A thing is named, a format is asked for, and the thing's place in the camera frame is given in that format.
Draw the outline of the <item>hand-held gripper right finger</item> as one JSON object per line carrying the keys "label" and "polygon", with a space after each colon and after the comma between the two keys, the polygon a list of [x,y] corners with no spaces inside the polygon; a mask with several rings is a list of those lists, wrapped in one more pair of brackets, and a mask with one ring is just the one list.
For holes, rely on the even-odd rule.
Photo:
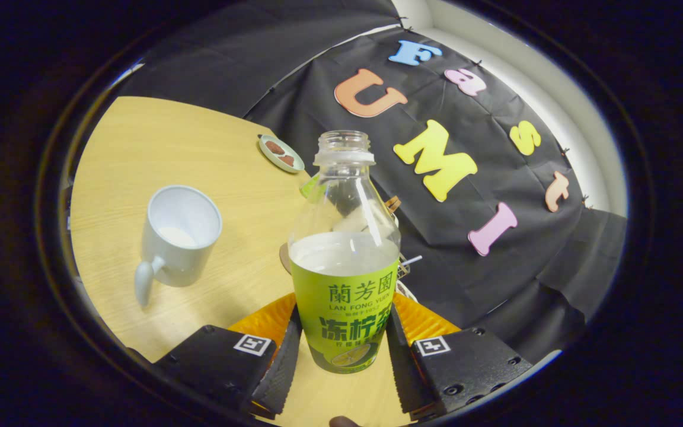
{"label": "hand-held gripper right finger", "polygon": [[388,351],[402,411],[433,419],[485,400],[533,365],[482,325],[461,329],[395,294]]}

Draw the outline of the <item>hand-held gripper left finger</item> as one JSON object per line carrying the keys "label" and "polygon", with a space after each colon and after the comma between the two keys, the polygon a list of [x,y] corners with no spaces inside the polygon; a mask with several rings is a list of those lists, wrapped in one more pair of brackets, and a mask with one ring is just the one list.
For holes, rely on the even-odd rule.
{"label": "hand-held gripper left finger", "polygon": [[209,400],[273,419],[292,386],[301,332],[295,294],[287,294],[228,328],[201,327],[155,368]]}

